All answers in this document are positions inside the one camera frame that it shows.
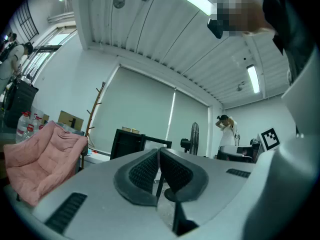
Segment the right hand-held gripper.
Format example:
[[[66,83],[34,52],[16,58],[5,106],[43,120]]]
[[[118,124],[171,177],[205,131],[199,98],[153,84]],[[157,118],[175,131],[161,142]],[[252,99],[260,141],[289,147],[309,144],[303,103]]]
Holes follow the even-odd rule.
[[[256,163],[263,152],[275,150],[279,145],[280,140],[274,128],[270,128],[251,139],[249,145],[221,146],[216,158],[232,162]]]

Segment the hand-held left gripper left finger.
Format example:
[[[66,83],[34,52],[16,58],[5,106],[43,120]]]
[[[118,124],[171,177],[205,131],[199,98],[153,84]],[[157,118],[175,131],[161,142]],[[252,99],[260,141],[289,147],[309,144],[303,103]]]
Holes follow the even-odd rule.
[[[133,205],[156,207],[158,198],[153,195],[153,183],[158,170],[158,150],[152,149],[121,166],[113,177],[114,187]]]

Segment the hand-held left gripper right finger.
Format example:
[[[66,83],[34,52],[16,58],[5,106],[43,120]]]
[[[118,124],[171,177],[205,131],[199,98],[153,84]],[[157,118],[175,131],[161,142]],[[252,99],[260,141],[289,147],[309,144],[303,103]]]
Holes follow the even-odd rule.
[[[167,148],[159,151],[161,177],[169,186],[164,196],[174,203],[197,200],[209,182],[207,172],[183,155]]]

